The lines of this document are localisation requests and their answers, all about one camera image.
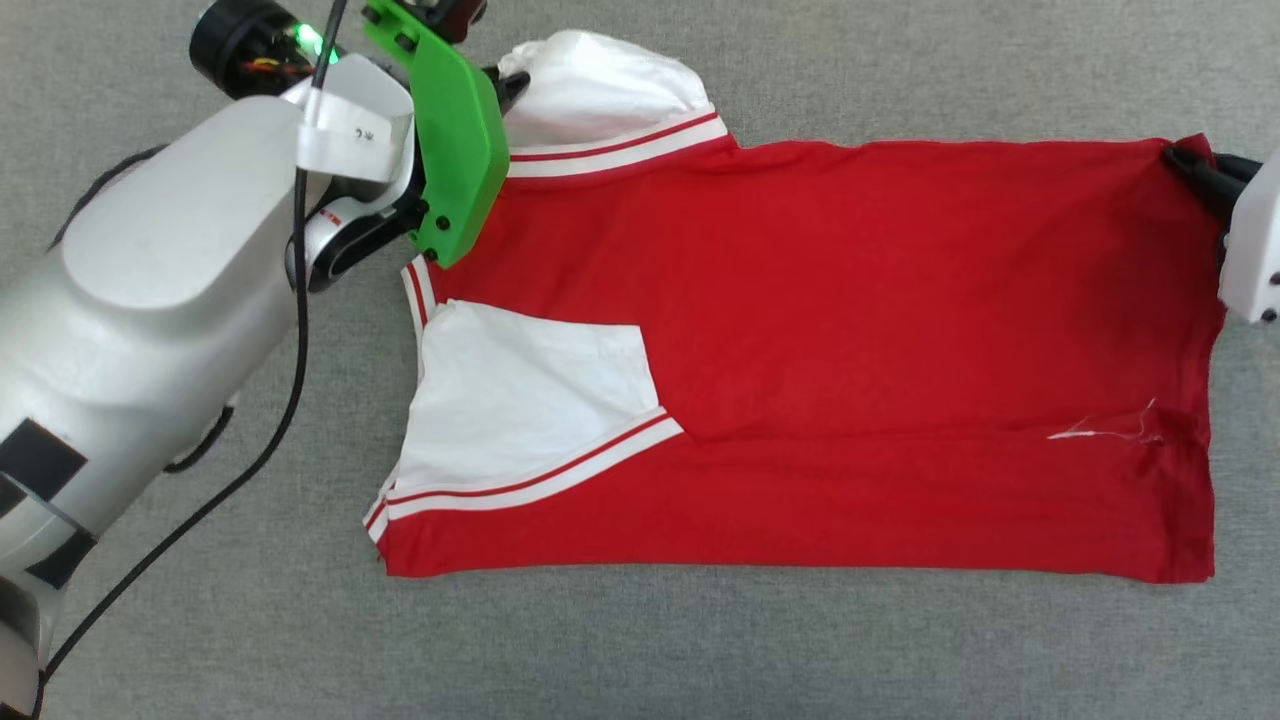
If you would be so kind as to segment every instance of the green plastic bracket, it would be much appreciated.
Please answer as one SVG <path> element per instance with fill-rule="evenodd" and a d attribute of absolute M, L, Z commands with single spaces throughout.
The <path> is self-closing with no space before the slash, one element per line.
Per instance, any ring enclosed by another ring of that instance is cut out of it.
<path fill-rule="evenodd" d="M 365 32 L 408 68 L 430 205 L 410 237 L 448 268 L 475 246 L 511 167 L 498 96 L 480 68 L 397 0 L 366 1 L 374 13 Z"/>

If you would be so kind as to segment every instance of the green led light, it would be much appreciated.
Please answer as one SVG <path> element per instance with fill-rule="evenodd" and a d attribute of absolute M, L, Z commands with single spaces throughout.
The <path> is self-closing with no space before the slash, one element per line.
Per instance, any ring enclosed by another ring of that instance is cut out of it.
<path fill-rule="evenodd" d="M 307 23 L 298 23 L 293 27 L 293 37 L 298 41 L 298 46 L 308 51 L 312 58 L 319 58 L 320 53 L 324 51 L 324 36 L 320 31 L 308 26 Z M 333 50 L 329 53 L 329 63 L 338 61 L 338 51 Z"/>

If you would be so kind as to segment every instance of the loose white thread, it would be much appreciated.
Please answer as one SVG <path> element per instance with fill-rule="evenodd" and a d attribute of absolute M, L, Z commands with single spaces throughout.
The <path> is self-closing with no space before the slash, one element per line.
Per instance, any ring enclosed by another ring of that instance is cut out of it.
<path fill-rule="evenodd" d="M 1147 407 L 1144 407 L 1142 410 L 1142 413 L 1138 415 L 1138 432 L 1137 432 L 1137 434 L 1112 433 L 1112 432 L 1108 432 L 1108 430 L 1082 430 L 1080 425 L 1088 423 L 1089 418 L 1091 418 L 1089 415 L 1085 415 L 1084 419 L 1080 420 L 1079 423 L 1071 425 L 1070 428 L 1068 428 L 1066 430 L 1064 430 L 1061 433 L 1056 433 L 1056 434 L 1048 436 L 1047 439 L 1068 439 L 1068 438 L 1073 438 L 1073 437 L 1111 436 L 1111 437 L 1117 437 L 1117 438 L 1121 438 L 1121 439 L 1134 439 L 1134 441 L 1139 441 L 1139 442 L 1155 442 L 1155 441 L 1160 439 L 1160 436 L 1155 436 L 1155 437 L 1151 437 L 1151 438 L 1146 437 L 1147 436 L 1147 413 L 1151 413 L 1151 409 L 1155 407 L 1155 406 L 1156 406 L 1156 398 L 1152 397 L 1151 402 L 1147 404 Z"/>

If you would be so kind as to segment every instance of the black cylindrical camera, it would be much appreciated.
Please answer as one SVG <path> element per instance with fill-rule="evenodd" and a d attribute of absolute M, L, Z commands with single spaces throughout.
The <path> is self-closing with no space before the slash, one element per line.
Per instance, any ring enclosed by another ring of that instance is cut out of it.
<path fill-rule="evenodd" d="M 310 77 L 323 44 L 316 28 L 271 0 L 218 0 L 196 23 L 189 53 L 201 74 L 239 100 L 280 95 Z"/>

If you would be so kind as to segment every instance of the gray fabric surface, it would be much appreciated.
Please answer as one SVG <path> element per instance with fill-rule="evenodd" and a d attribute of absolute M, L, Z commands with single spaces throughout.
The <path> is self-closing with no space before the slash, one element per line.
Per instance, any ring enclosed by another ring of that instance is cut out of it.
<path fill-rule="evenodd" d="M 99 172 L 223 104 L 186 59 L 205 3 L 0 0 L 0 282 Z M 323 0 L 292 6 L 324 20 Z M 1203 131 L 1221 150 L 1280 146 L 1271 0 L 493 0 L 468 51 L 494 60 L 564 27 L 682 58 L 744 143 Z M 1276 716 L 1276 332 L 1231 323 L 1215 354 L 1219 574 L 1202 587 L 718 568 L 403 582 L 360 516 L 413 387 L 396 275 L 410 252 L 315 302 L 307 398 L 276 460 L 101 621 L 46 717 Z M 90 556 L 64 633 L 251 460 L 292 363 L 282 348 L 209 461 L 157 482 Z"/>

